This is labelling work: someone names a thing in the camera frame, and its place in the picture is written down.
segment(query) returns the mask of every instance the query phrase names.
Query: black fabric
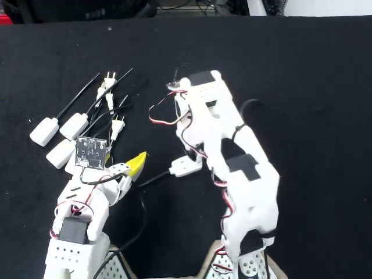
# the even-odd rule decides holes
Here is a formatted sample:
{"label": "black fabric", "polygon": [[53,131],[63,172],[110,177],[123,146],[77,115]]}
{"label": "black fabric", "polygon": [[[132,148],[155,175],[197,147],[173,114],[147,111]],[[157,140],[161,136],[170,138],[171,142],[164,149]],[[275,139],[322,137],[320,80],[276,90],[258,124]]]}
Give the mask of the black fabric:
{"label": "black fabric", "polygon": [[[289,278],[367,278],[371,271],[372,18],[140,19],[0,28],[2,278],[41,278],[53,209],[69,175],[56,170],[30,131],[56,115],[97,72],[130,67],[118,88],[134,92],[117,162],[149,157],[139,182],[183,155],[175,127],[155,126],[148,108],[167,93],[176,67],[217,69],[281,175],[279,219],[269,255]],[[148,86],[137,90],[141,78]],[[72,110],[83,112],[91,88]],[[174,117],[171,100],[159,111]],[[149,223],[124,255],[139,277],[195,275],[220,237],[226,208],[205,168],[145,190]],[[104,231],[122,245],[141,225],[128,194]]]}

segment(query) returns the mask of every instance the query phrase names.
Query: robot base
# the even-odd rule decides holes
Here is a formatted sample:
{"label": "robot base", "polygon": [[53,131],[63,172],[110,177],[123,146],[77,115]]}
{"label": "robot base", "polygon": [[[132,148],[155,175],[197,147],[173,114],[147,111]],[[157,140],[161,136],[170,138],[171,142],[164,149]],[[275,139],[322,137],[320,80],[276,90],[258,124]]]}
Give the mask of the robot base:
{"label": "robot base", "polygon": [[[214,241],[197,276],[179,277],[179,279],[232,279],[231,273],[220,274],[211,268],[213,263],[219,263],[225,266],[231,264],[227,256],[215,254],[215,250],[220,246],[220,241]],[[267,260],[269,263],[270,279],[288,279],[287,275],[285,275],[272,258],[268,256]],[[241,273],[239,272],[239,278],[267,278],[264,257],[261,252],[251,253],[246,256],[245,262],[242,265]],[[131,271],[124,256],[119,254],[119,256],[116,256],[109,261],[106,268],[102,270],[98,279],[137,279],[137,276]]]}

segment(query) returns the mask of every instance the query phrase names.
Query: red and white wire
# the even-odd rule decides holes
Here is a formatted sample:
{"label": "red and white wire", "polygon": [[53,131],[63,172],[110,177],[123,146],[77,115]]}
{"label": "red and white wire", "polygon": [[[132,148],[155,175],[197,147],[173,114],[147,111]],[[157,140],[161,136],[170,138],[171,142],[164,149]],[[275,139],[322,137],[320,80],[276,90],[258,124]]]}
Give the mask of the red and white wire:
{"label": "red and white wire", "polygon": [[176,91],[172,91],[171,93],[168,93],[165,97],[163,97],[157,104],[155,105],[152,105],[150,108],[149,108],[149,120],[152,122],[152,123],[155,123],[155,124],[163,124],[163,125],[175,125],[177,122],[181,121],[182,118],[184,118],[188,112],[185,112],[183,115],[179,116],[178,118],[176,118],[174,121],[171,121],[171,122],[168,122],[168,121],[164,121],[164,120],[158,120],[158,119],[154,119],[150,116],[150,111],[155,107],[155,106],[158,106],[160,105],[167,97],[171,96],[171,95],[174,95],[174,94],[177,94],[177,93],[186,93],[187,91],[184,91],[184,90],[176,90]]}
{"label": "red and white wire", "polygon": [[[211,268],[213,269],[213,271],[215,271],[215,272],[217,272],[219,274],[229,274],[229,273],[233,272],[233,270],[231,268],[226,267],[226,266],[223,266],[223,265],[218,264],[218,263],[213,263],[211,265]],[[226,272],[221,272],[220,270],[216,270],[216,268],[223,269]]]}

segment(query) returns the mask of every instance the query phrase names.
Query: white plastic block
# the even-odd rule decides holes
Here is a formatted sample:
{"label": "white plastic block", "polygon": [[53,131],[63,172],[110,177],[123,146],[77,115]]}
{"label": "white plastic block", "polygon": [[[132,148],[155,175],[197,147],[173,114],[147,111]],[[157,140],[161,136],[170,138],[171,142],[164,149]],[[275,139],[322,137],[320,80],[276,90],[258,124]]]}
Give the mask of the white plastic block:
{"label": "white plastic block", "polygon": [[[92,278],[104,261],[110,246],[109,237],[100,233],[99,238],[89,244],[77,244],[51,239],[46,255],[47,270],[76,270],[79,278]],[[55,279],[51,273],[45,273],[44,279]]]}
{"label": "white plastic block", "polygon": [[77,167],[81,168],[80,166],[75,166],[75,159],[76,159],[76,149],[70,156],[69,161],[67,162],[67,165],[65,167],[65,172],[74,175],[75,174],[75,169]]}
{"label": "white plastic block", "polygon": [[70,119],[59,129],[59,132],[68,140],[74,140],[88,126],[88,116],[83,113],[75,113]]}
{"label": "white plastic block", "polygon": [[183,156],[174,160],[171,165],[172,167],[169,168],[170,174],[182,177],[201,170],[203,162],[194,162],[188,156]]}
{"label": "white plastic block", "polygon": [[44,118],[31,132],[30,138],[40,146],[46,146],[59,129],[57,118]]}
{"label": "white plastic block", "polygon": [[60,169],[70,159],[75,150],[75,144],[75,141],[64,139],[46,155],[46,159],[57,169]]}

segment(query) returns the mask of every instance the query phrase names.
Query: yellow object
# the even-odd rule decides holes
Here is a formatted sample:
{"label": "yellow object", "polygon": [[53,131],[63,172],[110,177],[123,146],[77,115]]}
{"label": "yellow object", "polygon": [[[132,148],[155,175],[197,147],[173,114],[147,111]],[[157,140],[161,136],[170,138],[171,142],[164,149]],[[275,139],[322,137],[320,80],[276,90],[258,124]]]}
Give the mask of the yellow object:
{"label": "yellow object", "polygon": [[126,163],[130,167],[129,176],[133,181],[140,176],[146,162],[146,155],[146,152],[142,152],[137,157],[134,157]]}

